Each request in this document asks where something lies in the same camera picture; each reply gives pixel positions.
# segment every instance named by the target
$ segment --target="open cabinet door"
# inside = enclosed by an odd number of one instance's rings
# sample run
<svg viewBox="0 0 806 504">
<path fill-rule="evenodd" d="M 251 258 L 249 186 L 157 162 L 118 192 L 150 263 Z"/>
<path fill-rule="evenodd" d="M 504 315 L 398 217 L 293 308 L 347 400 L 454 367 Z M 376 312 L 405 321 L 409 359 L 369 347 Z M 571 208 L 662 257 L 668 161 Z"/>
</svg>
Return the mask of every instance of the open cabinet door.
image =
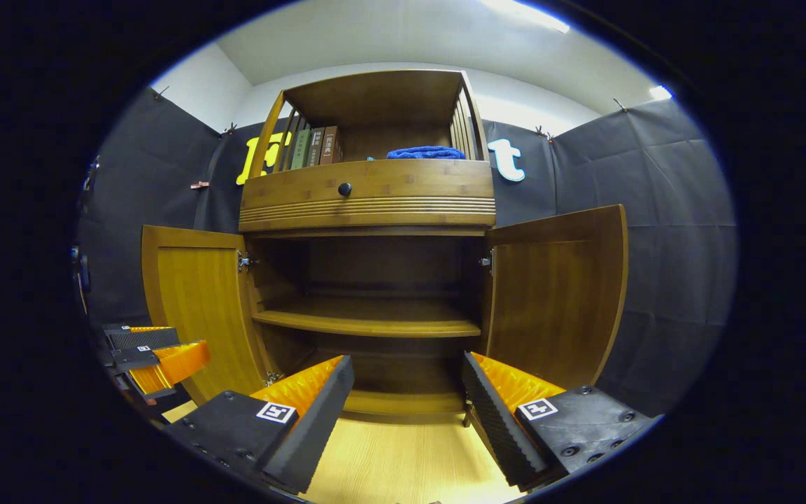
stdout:
<svg viewBox="0 0 806 504">
<path fill-rule="evenodd" d="M 179 341 L 207 340 L 211 362 L 183 380 L 202 405 L 217 393 L 262 389 L 262 342 L 248 303 L 249 274 L 238 265 L 241 235 L 143 226 L 141 277 L 151 323 L 173 326 Z"/>
<path fill-rule="evenodd" d="M 627 290 L 623 205 L 497 227 L 487 239 L 487 356 L 564 389 L 595 385 Z"/>
</svg>

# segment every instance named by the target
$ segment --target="cabinet top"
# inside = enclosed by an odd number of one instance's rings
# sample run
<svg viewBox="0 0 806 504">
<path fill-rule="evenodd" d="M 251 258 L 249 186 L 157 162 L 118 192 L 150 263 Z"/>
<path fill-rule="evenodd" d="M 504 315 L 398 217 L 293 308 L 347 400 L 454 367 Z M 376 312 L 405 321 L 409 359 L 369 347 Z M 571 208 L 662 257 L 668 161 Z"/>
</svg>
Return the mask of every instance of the cabinet top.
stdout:
<svg viewBox="0 0 806 504">
<path fill-rule="evenodd" d="M 311 124 L 448 125 L 464 71 L 391 70 L 355 73 L 284 90 Z"/>
</svg>

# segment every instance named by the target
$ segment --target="ceiling light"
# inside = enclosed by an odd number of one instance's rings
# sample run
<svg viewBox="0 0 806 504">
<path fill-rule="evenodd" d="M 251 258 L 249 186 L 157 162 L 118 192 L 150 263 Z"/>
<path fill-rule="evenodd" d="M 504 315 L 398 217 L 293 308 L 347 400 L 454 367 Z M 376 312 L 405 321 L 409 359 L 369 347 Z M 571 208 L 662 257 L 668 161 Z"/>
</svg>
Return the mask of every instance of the ceiling light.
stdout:
<svg viewBox="0 0 806 504">
<path fill-rule="evenodd" d="M 525 6 L 525 4 L 514 2 L 513 0 L 481 0 L 481 2 L 497 11 L 505 12 L 509 15 L 526 20 L 531 20 L 531 22 L 537 22 L 540 25 L 547 26 L 547 28 L 557 29 L 557 31 L 562 33 L 567 33 L 570 29 L 570 26 L 553 18 L 553 16 L 544 13 L 542 10 Z"/>
<path fill-rule="evenodd" d="M 671 97 L 671 92 L 669 92 L 665 86 L 653 87 L 649 90 L 649 94 L 652 95 L 654 99 L 668 99 Z"/>
</svg>

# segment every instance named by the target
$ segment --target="cabinet hinge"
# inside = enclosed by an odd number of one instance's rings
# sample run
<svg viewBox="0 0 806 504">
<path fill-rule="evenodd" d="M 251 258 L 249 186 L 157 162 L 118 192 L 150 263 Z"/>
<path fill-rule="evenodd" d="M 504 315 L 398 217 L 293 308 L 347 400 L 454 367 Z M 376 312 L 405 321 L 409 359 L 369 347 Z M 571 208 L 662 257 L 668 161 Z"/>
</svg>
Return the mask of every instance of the cabinet hinge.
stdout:
<svg viewBox="0 0 806 504">
<path fill-rule="evenodd" d="M 490 249 L 489 258 L 481 258 L 482 267 L 490 267 L 490 277 L 493 277 L 493 249 Z"/>
<path fill-rule="evenodd" d="M 260 259 L 249 258 L 247 252 L 244 252 L 243 254 L 241 250 L 237 250 L 237 252 L 238 252 L 238 271 L 241 271 L 242 267 L 244 267 L 244 271 L 249 271 L 250 267 L 260 262 Z"/>
<path fill-rule="evenodd" d="M 272 384 L 276 383 L 281 377 L 284 377 L 284 373 L 274 373 L 274 372 L 267 372 L 266 379 L 260 380 L 263 382 L 265 386 L 271 386 Z"/>
</svg>

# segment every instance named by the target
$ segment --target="ceiling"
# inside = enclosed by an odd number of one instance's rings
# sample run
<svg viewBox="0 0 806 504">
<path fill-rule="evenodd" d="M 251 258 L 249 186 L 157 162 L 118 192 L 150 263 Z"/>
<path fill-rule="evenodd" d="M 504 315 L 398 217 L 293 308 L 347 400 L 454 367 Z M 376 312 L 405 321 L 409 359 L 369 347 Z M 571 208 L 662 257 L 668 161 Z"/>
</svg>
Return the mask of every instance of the ceiling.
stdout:
<svg viewBox="0 0 806 504">
<path fill-rule="evenodd" d="M 450 64 L 540 86 L 599 114 L 618 110 L 613 98 L 648 102 L 658 85 L 573 26 L 563 34 L 479 0 L 303 0 L 217 43 L 253 85 L 339 64 Z"/>
</svg>

